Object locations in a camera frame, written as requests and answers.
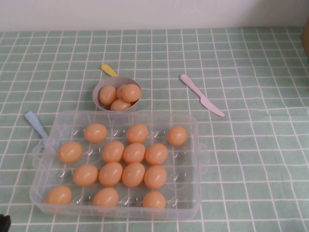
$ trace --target small bowl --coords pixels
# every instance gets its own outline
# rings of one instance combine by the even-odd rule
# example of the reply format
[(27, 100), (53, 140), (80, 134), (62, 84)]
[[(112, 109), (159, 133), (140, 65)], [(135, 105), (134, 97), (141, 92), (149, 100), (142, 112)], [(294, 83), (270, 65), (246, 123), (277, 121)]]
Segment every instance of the small bowl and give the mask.
[(106, 106), (106, 105), (103, 105), (100, 102), (100, 99), (99, 99), (100, 90), (104, 86), (111, 85), (111, 86), (114, 86), (116, 89), (118, 89), (120, 86), (128, 85), (128, 84), (135, 84), (135, 85), (137, 85), (140, 88), (140, 85), (136, 81), (131, 79), (131, 78), (124, 77), (124, 76), (109, 77), (109, 78), (107, 78), (107, 79), (105, 79), (105, 80), (103, 80), (103, 81), (101, 81), (100, 83), (97, 84), (97, 86), (95, 87), (95, 89), (93, 90), (93, 93), (92, 93), (93, 101), (95, 102), (97, 107), (100, 110), (103, 110), (103, 111), (111, 111), (111, 112), (124, 112), (124, 111), (131, 112), (131, 111), (136, 111), (137, 107), (138, 107), (138, 104), (139, 104), (139, 101), (140, 101), (140, 98), (137, 101), (133, 102), (131, 107), (129, 107), (129, 108), (125, 109), (125, 110), (120, 110), (120, 111), (112, 111), (112, 110), (110, 110), (109, 107)]

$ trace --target yellow spoon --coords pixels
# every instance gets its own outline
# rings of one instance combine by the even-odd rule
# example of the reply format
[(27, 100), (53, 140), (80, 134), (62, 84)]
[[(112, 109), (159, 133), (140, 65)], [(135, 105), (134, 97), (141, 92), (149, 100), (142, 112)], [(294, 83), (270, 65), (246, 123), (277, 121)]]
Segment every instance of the yellow spoon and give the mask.
[(104, 71), (107, 75), (114, 77), (114, 76), (118, 76), (117, 73), (115, 73), (115, 71), (107, 64), (102, 64), (101, 65), (101, 69), (102, 71)]

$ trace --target plastic egg holder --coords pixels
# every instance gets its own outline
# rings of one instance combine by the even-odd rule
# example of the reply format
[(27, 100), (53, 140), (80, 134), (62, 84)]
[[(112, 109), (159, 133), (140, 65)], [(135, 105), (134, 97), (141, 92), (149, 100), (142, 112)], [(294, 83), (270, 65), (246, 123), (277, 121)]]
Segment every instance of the plastic egg holder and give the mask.
[[(97, 144), (89, 143), (83, 136), (84, 129), (92, 123), (101, 123), (108, 130), (107, 138)], [(91, 163), (99, 169), (105, 164), (101, 153), (105, 145), (111, 141), (121, 141), (125, 147), (129, 145), (126, 132), (130, 126), (144, 123), (149, 130), (149, 136), (144, 141), (146, 148), (155, 143), (163, 143), (168, 148), (168, 158), (162, 164), (167, 171), (167, 181), (163, 187), (156, 189), (166, 199), (165, 209), (144, 208), (142, 200), (151, 191), (144, 183), (128, 188), (121, 181), (114, 186), (118, 191), (119, 201), (116, 207), (93, 206), (95, 194), (104, 188), (99, 182), (88, 187), (79, 187), (73, 182), (73, 172), (83, 164)], [(167, 133), (171, 127), (184, 126), (189, 138), (186, 144), (173, 147), (167, 141)], [(42, 158), (34, 154), (34, 164), (37, 172), (30, 190), (31, 201), (44, 213), (55, 212), (64, 215), (88, 215), (105, 217), (132, 217), (156, 219), (188, 219), (199, 209), (200, 175), (198, 155), (209, 156), (204, 145), (198, 144), (197, 121), (190, 115), (168, 113), (132, 112), (94, 112), (77, 111), (63, 112), (55, 119), (50, 136), (45, 142), (34, 149), (38, 152), (45, 145)], [(77, 141), (83, 147), (82, 157), (74, 162), (64, 164), (57, 158), (57, 149), (68, 141)], [(142, 164), (147, 170), (150, 166), (144, 160)], [(46, 194), (54, 187), (66, 185), (72, 190), (72, 200), (69, 205), (45, 204)]]
[[(95, 87), (95, 89), (93, 90), (93, 93), (92, 93), (93, 101), (95, 102), (95, 104), (97, 105), (97, 107), (100, 110), (111, 112), (111, 110), (109, 109), (110, 107), (106, 106), (106, 105), (103, 105), (101, 103), (101, 101), (99, 100), (100, 90), (104, 86), (108, 86), (108, 85), (114, 86), (116, 89), (118, 89), (120, 86), (128, 85), (128, 84), (135, 84), (135, 85), (137, 85), (140, 88), (140, 85), (136, 81), (131, 79), (131, 78), (123, 77), (123, 76), (109, 77), (109, 78), (107, 78), (107, 79), (105, 79), (105, 80), (103, 80), (103, 81), (101, 81), (100, 83), (97, 84), (97, 86)], [(129, 108), (125, 109), (125, 110), (122, 110), (120, 112), (136, 111), (137, 108), (138, 108), (139, 101), (140, 101), (140, 98), (137, 101), (132, 102), (132, 106), (131, 107), (129, 107)]]

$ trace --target egg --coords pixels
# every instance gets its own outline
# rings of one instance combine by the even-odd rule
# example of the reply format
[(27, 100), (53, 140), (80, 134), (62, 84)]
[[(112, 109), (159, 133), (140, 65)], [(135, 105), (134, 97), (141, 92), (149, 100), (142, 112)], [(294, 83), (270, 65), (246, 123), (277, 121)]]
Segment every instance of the egg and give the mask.
[(143, 198), (143, 207), (147, 208), (165, 208), (165, 197), (161, 192), (148, 192)]
[(145, 124), (135, 124), (126, 133), (130, 143), (142, 143), (148, 136), (148, 128)]
[(104, 86), (100, 90), (99, 99), (103, 105), (111, 105), (115, 100), (117, 100), (116, 88), (111, 85)]
[(57, 186), (46, 196), (47, 204), (69, 204), (72, 198), (72, 191), (68, 186)]
[(122, 99), (122, 90), (124, 89), (124, 87), (126, 87), (126, 85), (122, 85), (117, 89), (116, 95), (118, 99)]
[(155, 165), (146, 171), (144, 182), (147, 187), (151, 189), (157, 189), (165, 184), (167, 177), (168, 174), (165, 171), (165, 168), (159, 165)]
[(58, 150), (58, 158), (61, 162), (72, 163), (82, 155), (82, 146), (77, 142), (68, 142)]
[(141, 163), (129, 164), (122, 173), (122, 182), (131, 188), (139, 185), (144, 178), (145, 168)]
[(141, 96), (140, 87), (135, 84), (128, 84), (121, 91), (121, 95), (126, 102), (135, 102)]
[(117, 162), (110, 162), (103, 166), (98, 174), (98, 180), (104, 186), (113, 186), (119, 182), (121, 175), (121, 164)]
[(154, 144), (146, 150), (145, 158), (150, 165), (163, 163), (168, 156), (168, 149), (163, 144)]
[(130, 144), (124, 150), (124, 160), (128, 164), (141, 162), (145, 157), (145, 151), (146, 148), (143, 144), (140, 143)]
[(107, 136), (106, 127), (100, 123), (90, 124), (84, 131), (85, 138), (91, 143), (102, 142)]
[(173, 127), (168, 132), (168, 141), (174, 146), (183, 145), (188, 140), (188, 131), (184, 127)]
[(106, 163), (118, 162), (122, 158), (125, 146), (120, 141), (112, 141), (105, 146), (102, 152), (102, 159)]
[(77, 168), (73, 174), (76, 185), (85, 187), (92, 185), (98, 179), (98, 169), (92, 164), (85, 164)]
[(131, 103), (126, 102), (122, 99), (117, 99), (114, 101), (111, 105), (111, 110), (112, 111), (120, 111), (120, 110), (125, 110), (127, 108), (131, 107)]
[(104, 188), (97, 192), (92, 204), (96, 206), (114, 207), (118, 204), (119, 195), (114, 188)]

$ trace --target pink plastic knife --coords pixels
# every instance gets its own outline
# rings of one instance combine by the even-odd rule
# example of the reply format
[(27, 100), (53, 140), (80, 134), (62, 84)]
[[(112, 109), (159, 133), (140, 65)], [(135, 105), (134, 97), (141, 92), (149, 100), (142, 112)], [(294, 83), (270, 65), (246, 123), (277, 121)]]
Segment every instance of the pink plastic knife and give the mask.
[(221, 110), (219, 110), (214, 104), (212, 104), (205, 97), (205, 95), (197, 88), (197, 86), (193, 83), (193, 81), (186, 74), (180, 75), (180, 79), (200, 97), (201, 104), (204, 107), (206, 107), (207, 109), (209, 109), (216, 115), (219, 115), (221, 117), (225, 116), (225, 114)]

